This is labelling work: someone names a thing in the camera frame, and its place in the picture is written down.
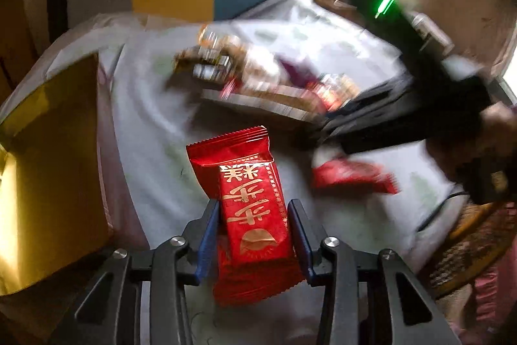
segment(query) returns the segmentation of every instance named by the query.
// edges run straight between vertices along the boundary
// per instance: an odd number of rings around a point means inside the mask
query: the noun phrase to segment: red snack package
[[[322,145],[314,152],[312,185],[362,185],[376,193],[399,193],[394,175],[385,172],[382,165],[351,161],[332,145]]]
[[[203,190],[221,199],[217,302],[255,303],[301,282],[266,128],[188,145],[187,154]]]

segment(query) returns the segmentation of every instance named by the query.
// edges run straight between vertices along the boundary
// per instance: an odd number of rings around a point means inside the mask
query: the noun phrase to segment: screw
[[[115,259],[123,259],[124,257],[126,257],[128,255],[128,252],[127,250],[124,250],[124,249],[117,249],[113,252],[112,256],[115,258]]]
[[[328,246],[328,247],[337,247],[339,246],[339,240],[335,237],[327,237],[325,240],[323,240],[323,242]]]
[[[381,256],[383,259],[390,260],[396,256],[396,253],[391,249],[386,249],[382,252]]]
[[[175,236],[169,240],[174,247],[183,246],[187,241],[182,236]]]

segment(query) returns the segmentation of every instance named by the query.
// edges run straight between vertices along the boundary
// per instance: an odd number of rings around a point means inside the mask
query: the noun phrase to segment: person
[[[511,157],[517,147],[517,113],[503,103],[495,103],[481,113],[481,131],[472,138],[447,142],[428,139],[426,148],[438,167],[451,181],[458,181],[458,168],[491,153]]]

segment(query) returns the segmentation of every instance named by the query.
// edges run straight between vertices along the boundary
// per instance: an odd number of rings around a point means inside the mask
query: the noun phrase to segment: green light
[[[391,1],[393,0],[383,0],[381,2],[381,4],[379,5],[379,8],[377,9],[377,14],[376,14],[376,18],[381,15],[381,13],[383,12],[386,12],[386,10],[389,8],[389,6],[391,5]]]

